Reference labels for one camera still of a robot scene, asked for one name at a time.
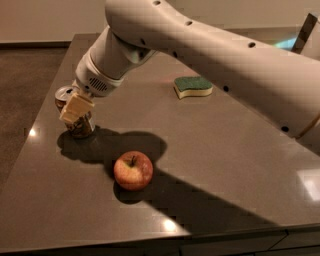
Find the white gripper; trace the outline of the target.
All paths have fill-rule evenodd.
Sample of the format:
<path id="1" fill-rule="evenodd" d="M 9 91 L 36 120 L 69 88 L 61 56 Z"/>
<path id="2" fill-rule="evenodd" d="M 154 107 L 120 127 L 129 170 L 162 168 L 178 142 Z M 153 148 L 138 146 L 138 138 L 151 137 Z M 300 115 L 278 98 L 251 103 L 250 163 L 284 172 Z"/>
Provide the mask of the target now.
<path id="1" fill-rule="evenodd" d="M 75 82 L 86 94 L 93 97 L 106 97 L 123 81 L 124 61 L 117 56 L 96 57 L 89 49 L 82 57 L 75 71 Z M 75 123 L 93 107 L 91 99 L 80 95 L 80 89 L 72 87 L 66 91 L 66 105 L 62 108 L 60 119 L 65 123 Z"/>

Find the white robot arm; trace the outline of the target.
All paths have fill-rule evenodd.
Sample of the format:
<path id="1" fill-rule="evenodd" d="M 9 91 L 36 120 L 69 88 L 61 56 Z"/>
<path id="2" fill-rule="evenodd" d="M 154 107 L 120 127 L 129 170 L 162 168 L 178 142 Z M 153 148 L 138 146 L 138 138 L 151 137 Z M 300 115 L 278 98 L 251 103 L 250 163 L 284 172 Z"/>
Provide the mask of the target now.
<path id="1" fill-rule="evenodd" d="M 107 27 L 76 69 L 73 123 L 155 52 L 175 57 L 314 153 L 320 151 L 320 61 L 196 22 L 167 0 L 106 0 Z"/>

